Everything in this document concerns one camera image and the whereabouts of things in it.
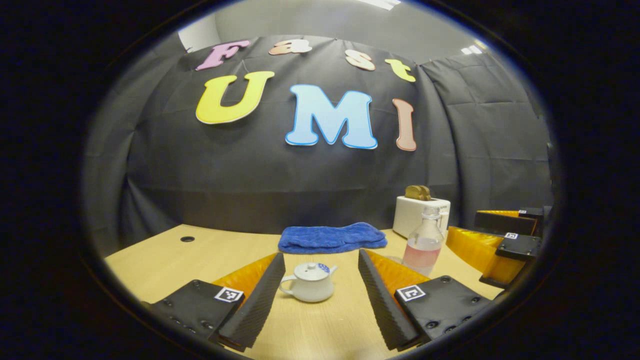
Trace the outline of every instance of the bottle cap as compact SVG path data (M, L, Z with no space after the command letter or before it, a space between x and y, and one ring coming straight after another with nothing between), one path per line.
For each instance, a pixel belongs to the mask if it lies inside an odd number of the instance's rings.
M441 217L440 208L427 205L424 207L424 210L422 210L422 217L431 220L438 220Z

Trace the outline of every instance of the letter u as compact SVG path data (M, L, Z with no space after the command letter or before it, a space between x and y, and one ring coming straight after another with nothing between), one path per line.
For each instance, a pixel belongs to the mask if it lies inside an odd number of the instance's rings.
M245 75L244 78L249 83L246 86L244 96L239 103L233 106L222 106L220 101L228 85L233 83L237 76L220 76L207 81L204 84L206 89L196 108L196 117L205 124L222 124L233 122L249 115L260 103L267 79L273 76L275 76L275 73L272 71L256 71Z

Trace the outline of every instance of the table surface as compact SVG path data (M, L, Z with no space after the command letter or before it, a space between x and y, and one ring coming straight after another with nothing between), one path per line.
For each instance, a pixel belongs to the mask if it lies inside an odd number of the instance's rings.
M406 239L383 230L388 245L373 251L384 256L404 254ZM193 236L192 242L182 242ZM278 251L280 235L235 233L179 225L127 247L105 260L114 274L141 301L157 302L193 279L213 282ZM335 292L324 302L310 304L278 290L273 307L253 348L244 356L255 359L386 359L388 350L380 334L367 290L358 271L358 251L340 254L284 254L285 275L300 263L313 261L329 267ZM500 291L478 281L481 273L443 246L429 277L450 275L492 300Z

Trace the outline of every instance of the pink liquid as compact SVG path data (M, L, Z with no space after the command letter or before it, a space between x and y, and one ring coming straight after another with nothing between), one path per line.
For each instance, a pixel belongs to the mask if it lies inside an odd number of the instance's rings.
M428 268L436 263L439 254L440 249L419 250L407 246L404 250L403 263L412 268Z

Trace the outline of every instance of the water bottle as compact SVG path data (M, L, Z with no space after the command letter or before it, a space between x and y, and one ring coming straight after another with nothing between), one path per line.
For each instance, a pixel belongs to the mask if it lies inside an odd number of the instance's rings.
M440 208L426 206L422 211L422 224L406 242L402 264L425 276L431 273L444 242L437 224L440 217Z

